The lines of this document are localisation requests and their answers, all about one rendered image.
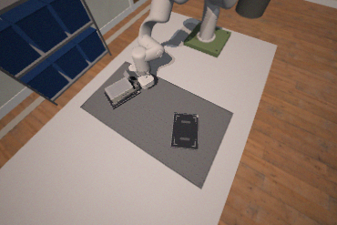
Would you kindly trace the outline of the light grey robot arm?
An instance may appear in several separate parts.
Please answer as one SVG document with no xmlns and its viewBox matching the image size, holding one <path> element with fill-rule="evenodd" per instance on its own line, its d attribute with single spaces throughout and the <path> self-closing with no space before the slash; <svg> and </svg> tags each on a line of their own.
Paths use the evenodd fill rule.
<svg viewBox="0 0 337 225">
<path fill-rule="evenodd" d="M 131 55 L 136 67 L 136 71 L 125 70 L 124 76 L 128 80 L 136 80 L 136 77 L 150 75 L 150 61 L 162 57 L 165 53 L 164 47 L 151 37 L 155 23 L 167 23 L 170 19 L 173 4 L 183 5 L 188 0 L 152 0 L 148 17 L 142 23 L 138 44 L 132 49 Z M 204 43 L 212 42 L 215 39 L 215 28 L 218 22 L 220 7 L 230 9 L 237 0 L 204 0 L 204 8 L 201 19 L 200 30 L 197 39 Z M 214 36 L 213 36 L 214 34 Z"/>
</svg>

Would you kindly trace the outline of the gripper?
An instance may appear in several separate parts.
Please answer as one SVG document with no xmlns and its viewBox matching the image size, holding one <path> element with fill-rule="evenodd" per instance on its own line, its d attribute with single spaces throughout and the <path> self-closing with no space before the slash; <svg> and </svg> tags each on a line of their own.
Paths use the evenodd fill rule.
<svg viewBox="0 0 337 225">
<path fill-rule="evenodd" d="M 135 72 L 136 71 L 135 64 L 130 65 L 128 69 L 129 71 Z M 134 84 L 135 89 L 123 95 L 122 96 L 123 99 L 130 96 L 130 94 L 134 93 L 135 91 L 137 91 L 139 89 L 138 85 L 141 85 L 144 89 L 147 89 L 155 84 L 155 79 L 151 74 L 149 76 L 145 75 L 145 76 L 136 77 L 135 81 L 136 81 L 136 83 Z"/>
</svg>

